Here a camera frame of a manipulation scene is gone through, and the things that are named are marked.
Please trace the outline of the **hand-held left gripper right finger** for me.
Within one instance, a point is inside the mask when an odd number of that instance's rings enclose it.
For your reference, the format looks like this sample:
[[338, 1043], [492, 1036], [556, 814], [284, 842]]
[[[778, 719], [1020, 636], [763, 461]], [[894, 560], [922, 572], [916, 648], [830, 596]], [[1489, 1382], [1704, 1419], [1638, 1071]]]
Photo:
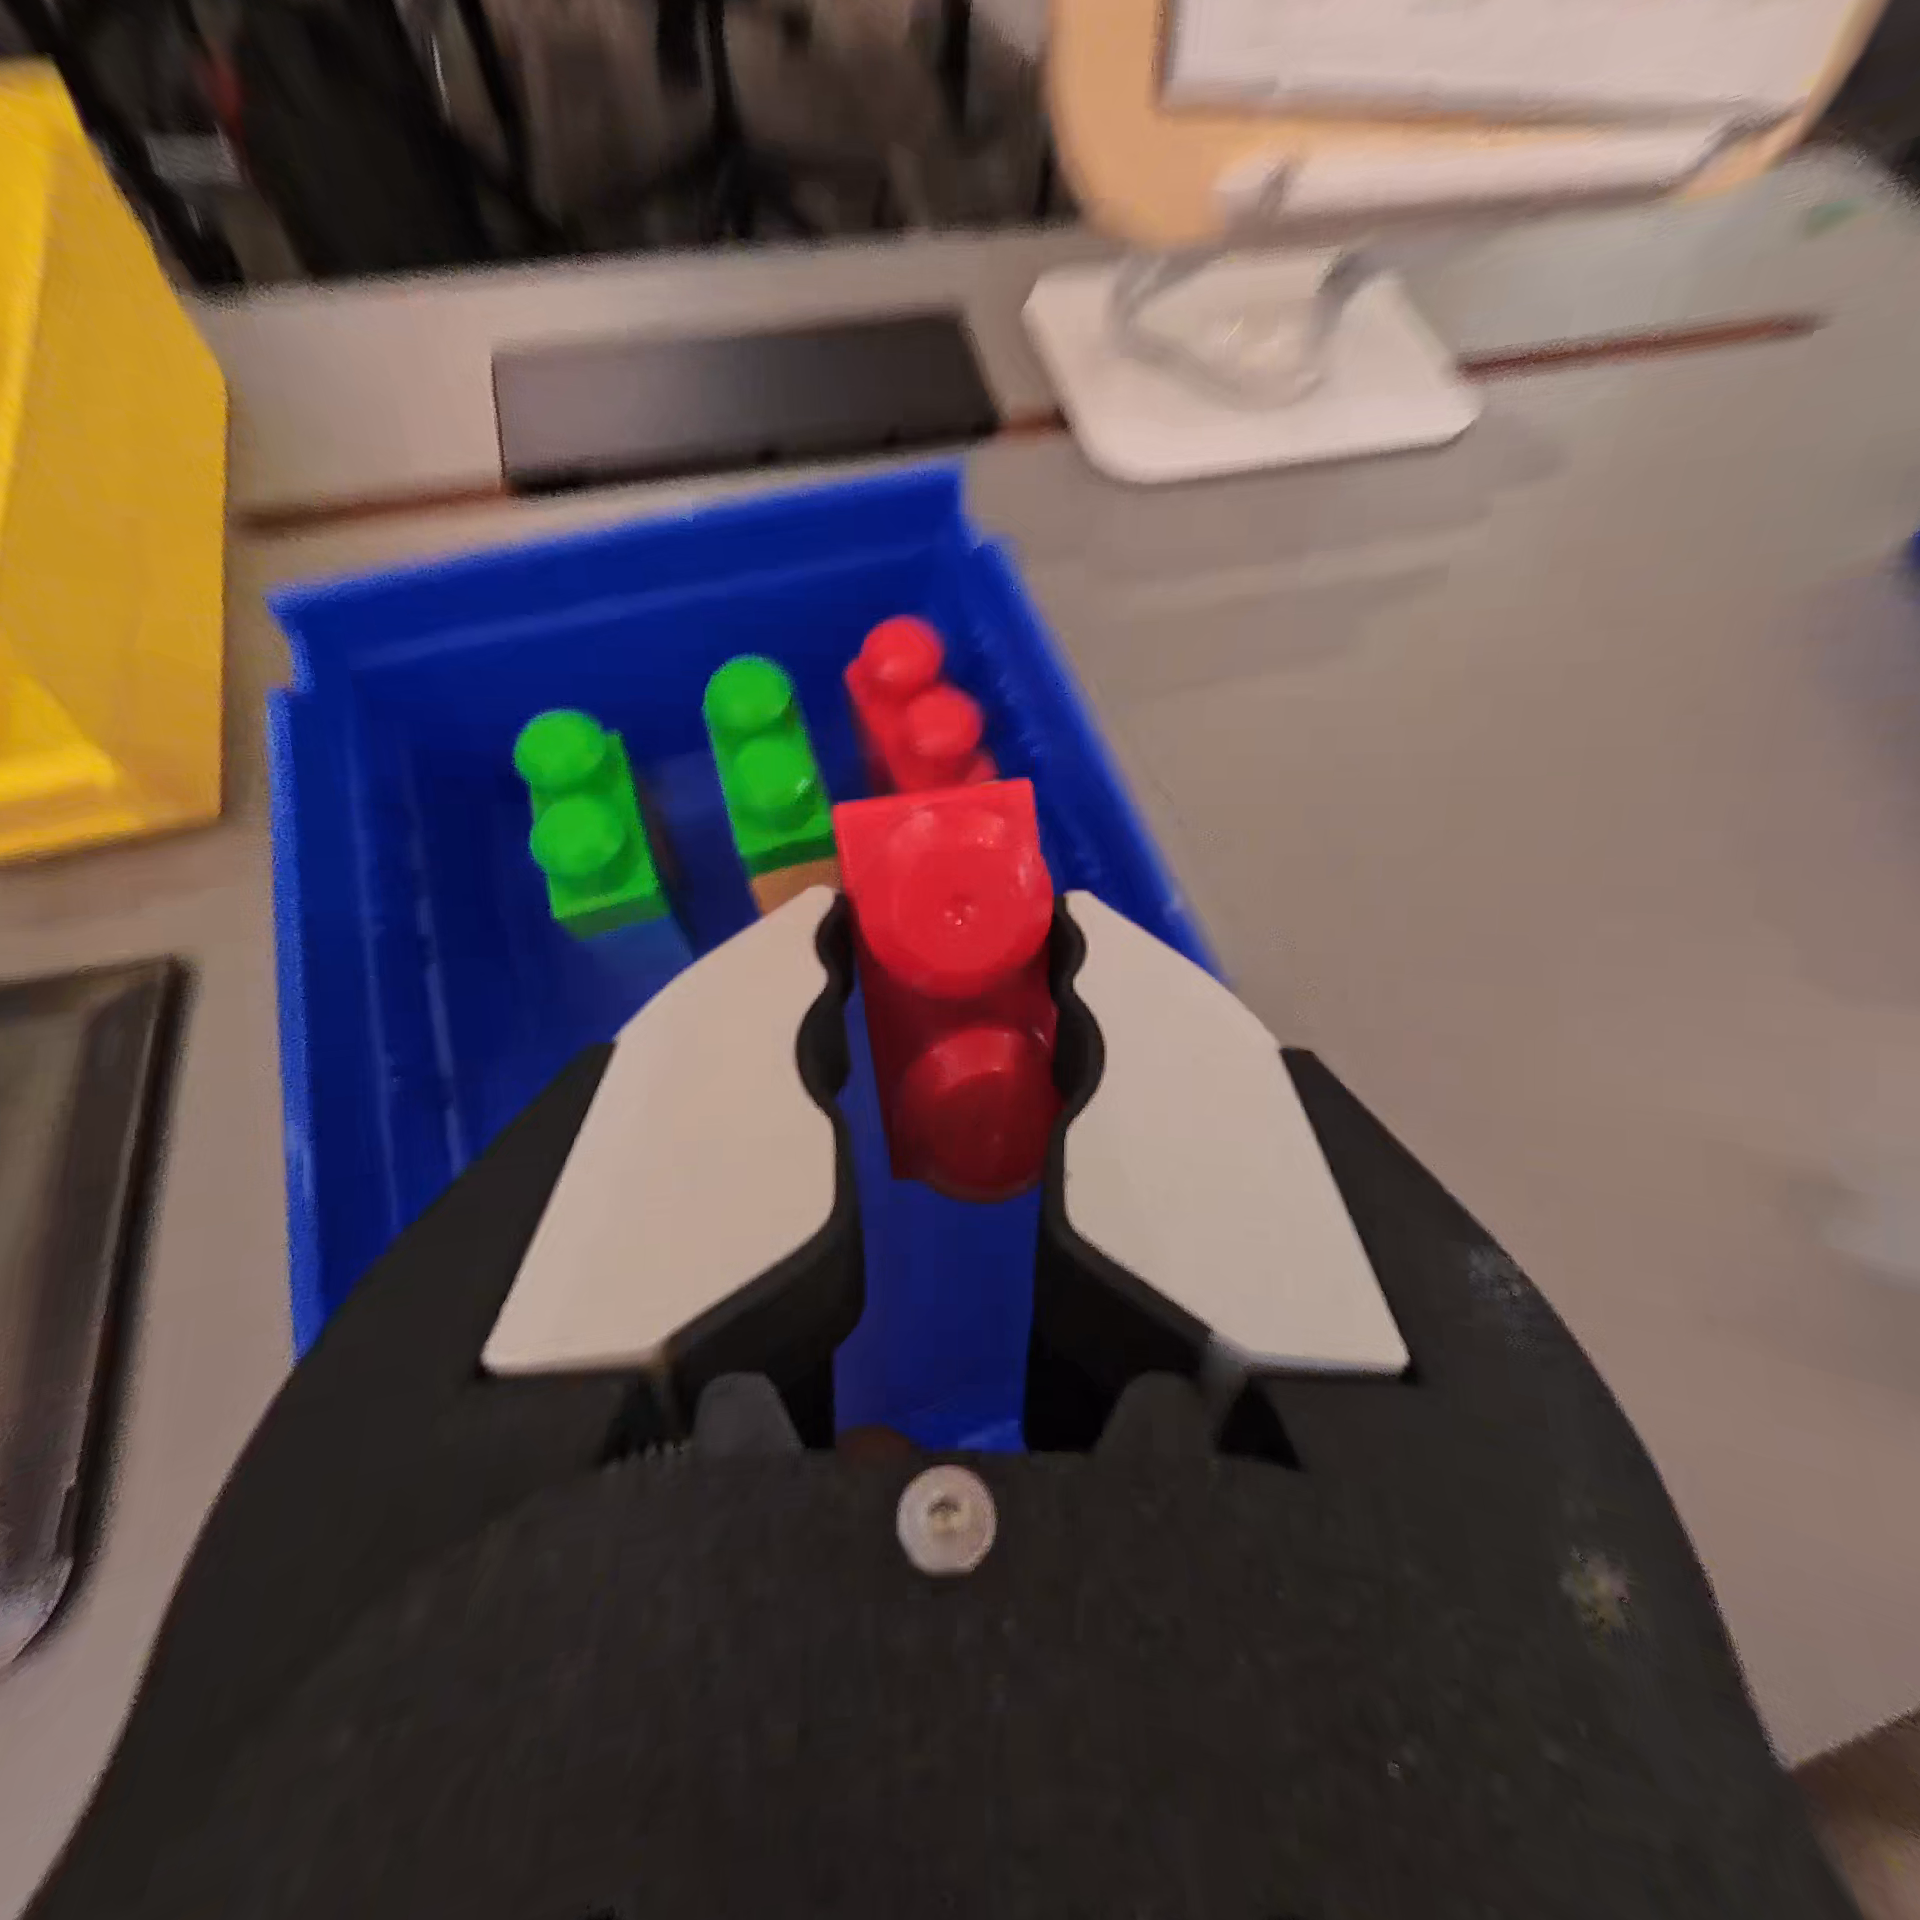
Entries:
[[1397, 1379], [1408, 1344], [1278, 1038], [1092, 893], [1050, 951], [1038, 1352], [1086, 1382]]

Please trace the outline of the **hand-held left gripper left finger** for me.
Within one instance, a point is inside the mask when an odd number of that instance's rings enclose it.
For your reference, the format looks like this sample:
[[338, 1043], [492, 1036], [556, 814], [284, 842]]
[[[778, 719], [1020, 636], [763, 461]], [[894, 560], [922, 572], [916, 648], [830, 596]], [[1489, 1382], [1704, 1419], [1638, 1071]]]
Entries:
[[617, 1030], [488, 1335], [492, 1376], [833, 1373], [866, 1298], [850, 988], [845, 901], [798, 893]]

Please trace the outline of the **green toy building block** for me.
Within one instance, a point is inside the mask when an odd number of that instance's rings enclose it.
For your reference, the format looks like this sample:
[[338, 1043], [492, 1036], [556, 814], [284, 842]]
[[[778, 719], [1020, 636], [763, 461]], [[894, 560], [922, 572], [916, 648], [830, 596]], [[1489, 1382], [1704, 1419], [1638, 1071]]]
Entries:
[[622, 734], [588, 710], [546, 708], [520, 728], [513, 765], [550, 922], [585, 942], [675, 916]]

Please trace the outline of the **blue plastic bin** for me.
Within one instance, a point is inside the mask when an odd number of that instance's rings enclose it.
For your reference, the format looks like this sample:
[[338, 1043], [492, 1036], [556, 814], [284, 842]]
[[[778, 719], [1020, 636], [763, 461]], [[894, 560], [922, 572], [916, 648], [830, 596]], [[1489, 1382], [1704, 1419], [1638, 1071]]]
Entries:
[[[282, 589], [293, 683], [268, 702], [280, 1067], [296, 1351], [418, 1357], [451, 1386], [410, 1424], [504, 1450], [571, 1413], [588, 1458], [668, 1435], [630, 1376], [489, 1379], [465, 1262], [408, 1285], [389, 1251], [435, 1252], [420, 1214], [574, 1061], [696, 957], [752, 924], [704, 728], [733, 655], [801, 694], [835, 799], [868, 792], [843, 671], [884, 616], [925, 616], [987, 717], [998, 768], [1035, 786], [1066, 892], [1089, 890], [1213, 964], [1066, 652], [952, 467], [713, 500], [448, 560]], [[585, 710], [624, 738], [662, 829], [676, 931], [571, 939], [526, 846], [513, 765], [526, 723]]]

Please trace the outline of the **grey flat metal plate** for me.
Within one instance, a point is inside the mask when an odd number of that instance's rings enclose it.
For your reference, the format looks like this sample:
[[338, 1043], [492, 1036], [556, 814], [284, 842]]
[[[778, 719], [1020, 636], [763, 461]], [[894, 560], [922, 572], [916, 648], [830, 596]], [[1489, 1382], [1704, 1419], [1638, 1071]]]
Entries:
[[2, 990], [6, 1668], [57, 1620], [90, 1548], [188, 978], [158, 956]]

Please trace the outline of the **white book stand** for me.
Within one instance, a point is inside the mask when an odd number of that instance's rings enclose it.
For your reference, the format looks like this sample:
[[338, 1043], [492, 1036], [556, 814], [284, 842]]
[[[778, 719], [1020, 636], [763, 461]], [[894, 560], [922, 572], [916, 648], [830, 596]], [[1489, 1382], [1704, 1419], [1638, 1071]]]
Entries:
[[1134, 486], [1442, 448], [1478, 397], [1404, 284], [1408, 254], [1717, 178], [1738, 122], [1262, 138], [1185, 198], [1100, 210], [1104, 264], [1044, 271], [1024, 331], [1089, 461]]

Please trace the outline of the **black flat panel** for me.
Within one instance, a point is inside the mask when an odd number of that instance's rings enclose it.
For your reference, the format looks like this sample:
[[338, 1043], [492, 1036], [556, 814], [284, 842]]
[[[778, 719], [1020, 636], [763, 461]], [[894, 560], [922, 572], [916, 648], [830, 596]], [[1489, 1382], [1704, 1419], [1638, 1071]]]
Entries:
[[963, 316], [517, 346], [492, 364], [517, 496], [986, 440], [1001, 410]]

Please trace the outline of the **yellow plastic bin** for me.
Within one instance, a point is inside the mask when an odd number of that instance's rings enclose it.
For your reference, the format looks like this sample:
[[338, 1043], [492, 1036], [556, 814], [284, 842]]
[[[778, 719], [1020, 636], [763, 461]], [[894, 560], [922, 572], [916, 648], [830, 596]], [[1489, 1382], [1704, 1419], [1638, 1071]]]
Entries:
[[2, 82], [2, 860], [225, 805], [228, 396], [60, 75]]

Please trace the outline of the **printed instruction sheet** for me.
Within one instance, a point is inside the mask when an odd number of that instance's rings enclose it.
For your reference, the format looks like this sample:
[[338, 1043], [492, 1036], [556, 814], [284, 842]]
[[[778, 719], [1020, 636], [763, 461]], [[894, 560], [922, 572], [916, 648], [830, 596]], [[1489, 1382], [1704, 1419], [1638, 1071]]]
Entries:
[[1798, 108], [1856, 4], [1181, 2], [1162, 91], [1249, 112], [1504, 122], [1769, 122]]

